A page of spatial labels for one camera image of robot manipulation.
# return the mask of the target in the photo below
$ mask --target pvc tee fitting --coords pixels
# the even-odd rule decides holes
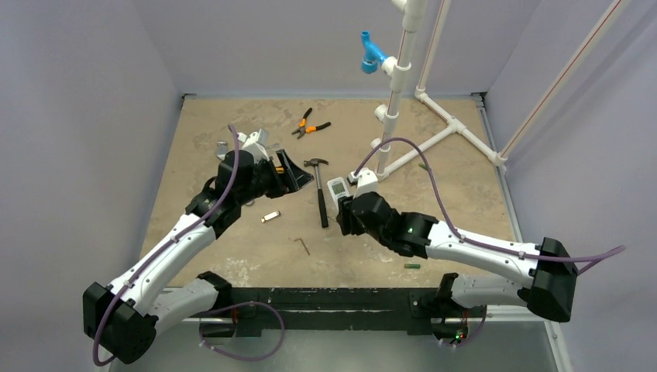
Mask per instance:
[[[379,64],[383,64],[388,56],[370,40],[370,32],[363,31],[360,33],[360,40],[363,42],[365,55],[360,62],[360,69],[366,74],[377,72]]]

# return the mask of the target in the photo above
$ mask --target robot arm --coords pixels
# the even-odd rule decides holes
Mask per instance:
[[[279,165],[274,164],[261,144],[261,136],[262,131],[252,133],[243,141],[238,164],[235,164],[234,151],[226,154],[218,166],[217,176],[205,183],[172,230],[143,259],[109,285],[93,283],[85,291],[84,332],[92,339],[110,302],[120,294],[101,333],[100,345],[123,363],[139,359],[157,334],[182,319],[231,305],[231,285],[209,272],[199,275],[184,288],[165,294],[163,289],[196,254],[218,239],[241,216],[242,205],[263,195],[279,198],[313,181],[312,175],[297,167],[285,150],[277,151]],[[234,166],[237,167],[236,178],[227,198],[205,222],[178,236],[212,210],[226,189]],[[131,281],[143,265],[146,269]]]
[[[404,257],[451,260],[495,274],[481,277],[446,274],[440,286],[440,301],[451,300],[462,308],[520,305],[548,320],[570,320],[577,279],[575,265],[524,257],[525,253],[568,257],[559,241],[544,238],[540,245],[508,242],[457,229],[461,236],[517,254],[489,250],[462,241],[447,223],[433,216],[399,213],[377,193],[377,177],[370,170],[363,168],[357,182],[354,196],[335,200],[339,209],[337,221],[343,235],[367,233]]]

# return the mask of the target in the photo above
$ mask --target beige table surface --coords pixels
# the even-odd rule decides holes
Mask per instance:
[[[216,174],[218,140],[232,142],[227,129],[240,132],[264,128],[268,144],[280,143],[299,166],[303,160],[320,157],[330,165],[321,168],[323,181],[344,177],[370,150],[369,143],[381,135],[373,110],[384,101],[335,99],[187,99],[162,176],[150,218],[142,256],[169,232],[184,207]],[[486,141],[475,102],[440,101],[479,138]],[[332,126],[302,139],[290,133],[308,107],[308,124],[331,121]],[[415,100],[404,100],[396,136],[421,143],[445,123]],[[395,143],[391,159],[410,150]],[[454,223],[463,229],[511,239],[504,199],[489,161],[458,135],[444,139],[427,152],[438,177],[445,206]],[[379,192],[400,212],[422,212],[442,219],[427,173],[416,158],[381,182]],[[368,163],[376,166],[376,156]],[[325,190],[329,216],[335,218],[330,194]],[[260,218],[272,211],[282,216],[268,223]],[[170,283],[183,286],[197,274],[212,270],[236,287],[427,287],[437,286],[444,273],[480,271],[443,260],[399,257],[369,236],[342,236],[329,220],[319,224],[315,182],[293,195],[278,199],[259,198],[242,208],[242,218],[212,245],[199,253]],[[301,237],[311,255],[307,255]],[[421,264],[419,270],[404,269],[405,263]]]

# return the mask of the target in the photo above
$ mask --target multimeter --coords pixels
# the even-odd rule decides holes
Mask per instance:
[[[333,178],[326,182],[326,184],[328,185],[328,190],[331,192],[331,198],[333,199],[335,210],[338,211],[338,200],[340,198],[348,198],[351,196],[349,194],[349,186],[342,177]]]

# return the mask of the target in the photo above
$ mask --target hammer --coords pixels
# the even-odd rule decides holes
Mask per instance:
[[[322,191],[322,180],[319,178],[319,164],[329,165],[324,159],[314,157],[310,160],[304,160],[304,167],[313,167],[315,169],[315,180],[317,181],[317,202],[319,204],[319,218],[322,221],[322,227],[329,227],[329,218],[326,215],[326,202],[324,201],[324,192]]]

